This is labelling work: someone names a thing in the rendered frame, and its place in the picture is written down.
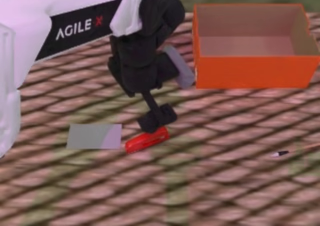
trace red box cutter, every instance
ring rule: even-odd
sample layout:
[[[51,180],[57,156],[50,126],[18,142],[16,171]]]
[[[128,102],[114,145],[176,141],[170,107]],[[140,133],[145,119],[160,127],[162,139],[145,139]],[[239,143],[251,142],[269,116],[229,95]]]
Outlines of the red box cutter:
[[[167,129],[165,127],[160,127],[154,133],[143,133],[127,141],[125,143],[125,150],[127,153],[133,153],[153,146],[157,143],[166,141],[169,138],[170,136]]]

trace open box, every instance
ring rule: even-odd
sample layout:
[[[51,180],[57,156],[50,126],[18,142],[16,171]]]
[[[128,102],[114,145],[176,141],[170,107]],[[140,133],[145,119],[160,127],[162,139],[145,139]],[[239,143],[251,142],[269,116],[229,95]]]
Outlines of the open box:
[[[195,5],[196,87],[305,88],[320,53],[300,4]]]

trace orange box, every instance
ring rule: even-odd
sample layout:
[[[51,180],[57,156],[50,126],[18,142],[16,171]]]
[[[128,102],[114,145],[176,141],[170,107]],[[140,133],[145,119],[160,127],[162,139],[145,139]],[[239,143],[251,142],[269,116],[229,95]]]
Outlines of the orange box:
[[[300,4],[194,6],[196,87],[305,88],[320,53]]]

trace brick floor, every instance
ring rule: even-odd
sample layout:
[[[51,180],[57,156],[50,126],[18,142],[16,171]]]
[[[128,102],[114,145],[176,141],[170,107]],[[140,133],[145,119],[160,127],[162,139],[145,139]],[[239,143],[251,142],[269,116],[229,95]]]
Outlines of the brick floor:
[[[168,40],[190,65],[191,18]],[[1,225],[318,225],[318,159],[269,155],[320,141],[319,71],[306,90],[167,83],[155,95],[179,114],[169,141],[132,155],[67,150],[70,123],[123,123],[124,140],[138,133],[147,107],[110,76],[109,53],[103,39],[32,67],[19,138],[0,161]]]

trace gray pad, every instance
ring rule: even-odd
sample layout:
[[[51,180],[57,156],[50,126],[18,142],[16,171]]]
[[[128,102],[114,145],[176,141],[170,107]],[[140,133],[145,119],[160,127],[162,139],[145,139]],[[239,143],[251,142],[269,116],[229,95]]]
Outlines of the gray pad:
[[[169,56],[179,71],[179,76],[175,79],[178,85],[182,89],[191,87],[196,81],[195,74],[184,61],[180,53],[173,46],[165,46],[163,52]]]
[[[71,124],[68,149],[120,149],[121,124]]]

